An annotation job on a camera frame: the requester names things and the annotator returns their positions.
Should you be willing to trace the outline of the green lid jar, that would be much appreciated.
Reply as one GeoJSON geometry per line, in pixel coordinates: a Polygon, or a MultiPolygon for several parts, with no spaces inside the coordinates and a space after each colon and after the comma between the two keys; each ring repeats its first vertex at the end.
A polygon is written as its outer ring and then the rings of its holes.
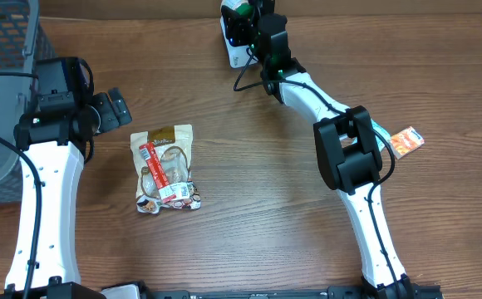
{"type": "Polygon", "coordinates": [[[249,0],[223,0],[220,6],[223,17],[249,17],[254,10],[249,0]]]}

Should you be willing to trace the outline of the red snack stick packet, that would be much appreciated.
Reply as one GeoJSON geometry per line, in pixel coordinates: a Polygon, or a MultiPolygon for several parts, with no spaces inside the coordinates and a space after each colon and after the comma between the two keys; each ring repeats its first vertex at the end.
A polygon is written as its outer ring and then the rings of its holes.
{"type": "Polygon", "coordinates": [[[170,186],[169,180],[162,168],[161,162],[155,151],[154,145],[149,142],[139,147],[140,154],[145,160],[147,167],[155,181],[160,199],[163,203],[168,203],[176,199],[176,192],[170,186]]]}

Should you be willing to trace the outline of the beige nut snack pouch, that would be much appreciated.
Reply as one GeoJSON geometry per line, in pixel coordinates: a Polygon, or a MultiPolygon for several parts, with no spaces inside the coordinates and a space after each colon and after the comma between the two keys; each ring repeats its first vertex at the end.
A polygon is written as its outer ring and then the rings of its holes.
{"type": "Polygon", "coordinates": [[[201,207],[201,197],[191,174],[193,139],[192,125],[172,125],[130,135],[130,149],[138,174],[135,193],[138,212],[157,214],[163,208],[196,210],[201,207]],[[168,203],[161,201],[155,181],[140,154],[139,147],[149,142],[154,145],[170,186],[176,192],[176,199],[168,203]]]}

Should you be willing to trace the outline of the teal snack packet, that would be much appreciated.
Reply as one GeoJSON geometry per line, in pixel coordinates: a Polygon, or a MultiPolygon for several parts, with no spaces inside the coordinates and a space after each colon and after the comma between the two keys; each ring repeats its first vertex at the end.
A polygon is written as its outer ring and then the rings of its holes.
{"type": "Polygon", "coordinates": [[[377,132],[379,135],[376,137],[376,142],[378,149],[383,151],[384,149],[389,149],[390,152],[393,152],[391,147],[391,136],[390,134],[379,124],[377,124],[374,120],[371,120],[372,129],[377,132]]]}

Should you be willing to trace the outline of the orange small carton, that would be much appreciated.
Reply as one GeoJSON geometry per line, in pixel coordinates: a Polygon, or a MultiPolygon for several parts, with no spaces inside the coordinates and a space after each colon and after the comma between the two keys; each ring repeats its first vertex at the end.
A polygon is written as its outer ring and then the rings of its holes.
{"type": "Polygon", "coordinates": [[[391,148],[396,159],[401,159],[419,149],[424,143],[424,138],[412,126],[391,137],[391,148]]]}

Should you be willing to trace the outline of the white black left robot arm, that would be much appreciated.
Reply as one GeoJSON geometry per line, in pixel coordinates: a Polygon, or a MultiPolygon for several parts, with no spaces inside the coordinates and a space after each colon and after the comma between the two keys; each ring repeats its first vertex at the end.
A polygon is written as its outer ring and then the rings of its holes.
{"type": "Polygon", "coordinates": [[[19,117],[13,142],[22,167],[16,252],[2,298],[101,298],[81,284],[76,260],[76,196],[94,138],[132,121],[118,89],[95,93],[79,57],[38,61],[37,93],[19,117]]]}

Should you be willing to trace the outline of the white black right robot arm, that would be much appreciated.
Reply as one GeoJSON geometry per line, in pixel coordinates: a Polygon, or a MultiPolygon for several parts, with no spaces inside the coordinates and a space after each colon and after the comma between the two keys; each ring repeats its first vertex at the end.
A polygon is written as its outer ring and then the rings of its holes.
{"type": "Polygon", "coordinates": [[[293,57],[288,23],[273,1],[223,1],[221,30],[231,67],[261,66],[268,95],[312,124],[317,167],[326,186],[338,192],[350,218],[361,254],[365,298],[412,298],[416,292],[391,240],[381,186],[392,170],[382,171],[381,152],[390,148],[361,105],[333,100],[293,57]]]}

